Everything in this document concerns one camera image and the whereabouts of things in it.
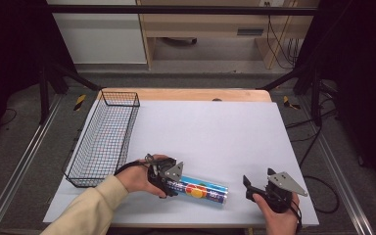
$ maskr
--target sleeve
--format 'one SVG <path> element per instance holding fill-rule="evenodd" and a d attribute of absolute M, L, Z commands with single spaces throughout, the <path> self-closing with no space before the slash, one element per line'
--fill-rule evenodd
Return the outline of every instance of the sleeve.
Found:
<path fill-rule="evenodd" d="M 106 234 L 115 209 L 128 192 L 109 175 L 96 188 L 88 188 L 42 234 Z"/>

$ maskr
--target blue can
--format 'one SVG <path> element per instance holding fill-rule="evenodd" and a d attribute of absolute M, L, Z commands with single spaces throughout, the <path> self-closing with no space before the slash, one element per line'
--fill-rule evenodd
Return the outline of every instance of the blue can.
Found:
<path fill-rule="evenodd" d="M 207 199 L 220 204 L 225 203 L 228 194 L 228 188 L 225 186 L 184 175 L 179 182 L 168 181 L 167 187 L 177 193 L 183 193 L 198 199 Z"/>

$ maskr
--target human hand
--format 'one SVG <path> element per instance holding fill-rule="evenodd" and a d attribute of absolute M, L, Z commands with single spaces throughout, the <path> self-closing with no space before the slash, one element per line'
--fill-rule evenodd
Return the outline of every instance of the human hand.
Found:
<path fill-rule="evenodd" d="M 168 158 L 166 155 L 154 155 L 153 157 L 155 160 Z M 160 198 L 165 198 L 166 193 L 148 181 L 148 167 L 149 164 L 128 167 L 117 174 L 116 178 L 120 180 L 129 193 L 145 191 Z"/>
<path fill-rule="evenodd" d="M 270 208 L 267 201 L 261 195 L 254 194 L 253 198 L 264 215 L 268 235 L 292 235 L 296 233 L 298 219 L 290 209 L 283 213 L 277 213 Z M 291 206 L 297 211 L 299 198 L 296 193 L 292 194 L 292 201 L 295 202 L 295 204 L 292 203 Z"/>

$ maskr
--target white board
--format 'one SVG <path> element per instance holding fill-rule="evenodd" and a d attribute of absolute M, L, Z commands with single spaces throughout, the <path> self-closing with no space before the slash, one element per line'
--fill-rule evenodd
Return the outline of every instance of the white board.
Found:
<path fill-rule="evenodd" d="M 243 175 L 263 189 L 269 167 L 288 172 L 307 191 L 275 103 L 141 101 L 127 161 L 147 153 L 176 158 L 184 162 L 184 175 L 227 186 L 226 203 L 132 193 L 117 208 L 115 226 L 262 226 L 258 206 L 245 198 Z M 64 179 L 44 222 L 54 221 L 82 191 Z M 303 225 L 318 225 L 310 197 L 300 201 Z"/>

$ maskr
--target wire basket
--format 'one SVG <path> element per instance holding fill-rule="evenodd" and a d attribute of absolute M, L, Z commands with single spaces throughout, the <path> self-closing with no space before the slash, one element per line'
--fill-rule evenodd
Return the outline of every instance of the wire basket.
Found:
<path fill-rule="evenodd" d="M 104 92 L 66 160 L 63 173 L 77 188 L 95 187 L 125 164 L 140 107 L 137 93 Z"/>

